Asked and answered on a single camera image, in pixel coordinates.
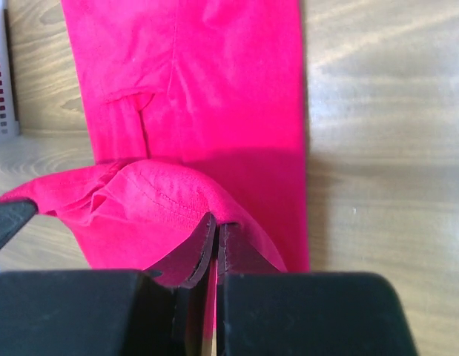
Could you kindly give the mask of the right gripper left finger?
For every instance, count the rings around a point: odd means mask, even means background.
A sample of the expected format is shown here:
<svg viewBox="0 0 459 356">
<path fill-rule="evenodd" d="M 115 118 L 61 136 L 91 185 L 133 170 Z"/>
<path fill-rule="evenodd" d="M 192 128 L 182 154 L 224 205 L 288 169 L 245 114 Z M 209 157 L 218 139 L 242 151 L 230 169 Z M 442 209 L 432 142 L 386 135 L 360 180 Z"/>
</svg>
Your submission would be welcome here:
<svg viewBox="0 0 459 356">
<path fill-rule="evenodd" d="M 165 288 L 192 289 L 210 265 L 216 227 L 215 217 L 205 214 L 190 236 L 149 267 L 147 273 Z"/>
</svg>

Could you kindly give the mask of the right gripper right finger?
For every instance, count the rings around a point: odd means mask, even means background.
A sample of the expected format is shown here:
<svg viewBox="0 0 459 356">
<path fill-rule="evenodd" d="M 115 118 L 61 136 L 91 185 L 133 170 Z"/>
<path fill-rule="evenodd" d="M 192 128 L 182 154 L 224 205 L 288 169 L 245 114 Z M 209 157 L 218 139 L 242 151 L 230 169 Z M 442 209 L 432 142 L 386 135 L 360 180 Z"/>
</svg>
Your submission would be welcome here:
<svg viewBox="0 0 459 356">
<path fill-rule="evenodd" d="M 246 233 L 236 223 L 219 227 L 218 243 L 218 275 L 280 273 L 250 244 Z"/>
</svg>

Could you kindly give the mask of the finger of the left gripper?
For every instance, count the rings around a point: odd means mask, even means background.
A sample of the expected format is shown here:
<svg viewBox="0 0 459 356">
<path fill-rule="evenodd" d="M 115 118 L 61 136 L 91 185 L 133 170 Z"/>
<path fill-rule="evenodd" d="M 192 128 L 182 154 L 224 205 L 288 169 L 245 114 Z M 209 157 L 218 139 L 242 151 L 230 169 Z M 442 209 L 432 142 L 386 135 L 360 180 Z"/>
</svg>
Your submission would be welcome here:
<svg viewBox="0 0 459 356">
<path fill-rule="evenodd" d="M 0 251 L 37 214 L 31 200 L 0 202 Z"/>
</svg>

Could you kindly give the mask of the pink red t shirt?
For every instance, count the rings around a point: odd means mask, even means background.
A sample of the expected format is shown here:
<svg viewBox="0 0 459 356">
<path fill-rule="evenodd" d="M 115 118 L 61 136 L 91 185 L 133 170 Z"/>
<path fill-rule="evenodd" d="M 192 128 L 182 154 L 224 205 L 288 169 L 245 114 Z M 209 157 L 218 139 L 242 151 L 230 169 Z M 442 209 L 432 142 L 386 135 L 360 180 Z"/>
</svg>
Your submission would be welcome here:
<svg viewBox="0 0 459 356">
<path fill-rule="evenodd" d="M 95 162 L 1 196 L 60 219 L 93 268 L 145 269 L 202 217 L 308 269 L 297 1 L 63 1 Z"/>
</svg>

